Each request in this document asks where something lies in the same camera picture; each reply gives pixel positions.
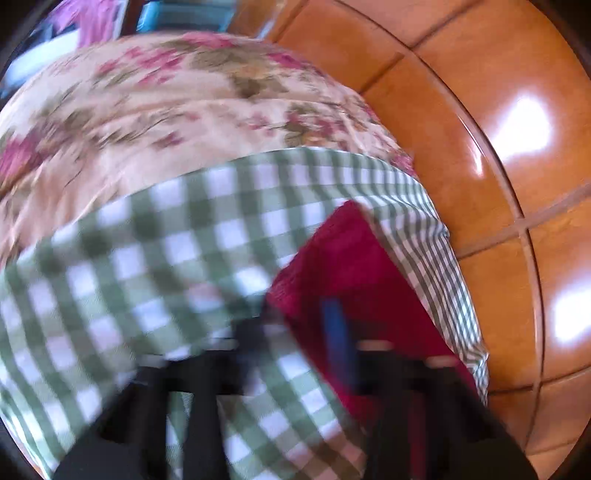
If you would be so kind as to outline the dark red knit sweater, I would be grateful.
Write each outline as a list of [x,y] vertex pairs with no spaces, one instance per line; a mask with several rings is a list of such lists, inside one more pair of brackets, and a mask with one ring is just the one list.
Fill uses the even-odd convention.
[[378,403],[349,395],[329,374],[322,326],[325,300],[339,301],[356,339],[387,342],[396,353],[415,360],[454,358],[461,380],[477,395],[467,367],[446,344],[356,202],[346,202],[329,216],[280,271],[266,298],[367,435]]

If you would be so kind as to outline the green white checkered bedspread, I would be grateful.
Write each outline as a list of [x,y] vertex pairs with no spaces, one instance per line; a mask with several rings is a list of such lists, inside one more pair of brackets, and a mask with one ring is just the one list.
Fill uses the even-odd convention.
[[477,391],[488,354],[447,227],[421,183],[374,157],[290,148],[121,198],[26,249],[1,273],[1,418],[43,478],[146,355],[176,360],[259,309],[336,208],[381,226]]

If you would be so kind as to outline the floral pink bedsheet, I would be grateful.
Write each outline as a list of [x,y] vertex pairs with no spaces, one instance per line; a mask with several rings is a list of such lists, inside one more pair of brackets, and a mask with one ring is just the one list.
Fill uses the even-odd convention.
[[301,146],[413,172],[358,93],[280,46],[192,32],[81,49],[2,108],[1,260],[117,198]]

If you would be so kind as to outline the glossy wooden panel wardrobe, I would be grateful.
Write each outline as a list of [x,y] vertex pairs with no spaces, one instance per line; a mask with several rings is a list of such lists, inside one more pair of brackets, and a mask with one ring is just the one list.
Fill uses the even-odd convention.
[[590,456],[590,76],[538,1],[242,1],[363,95],[448,226],[490,404],[543,479]]

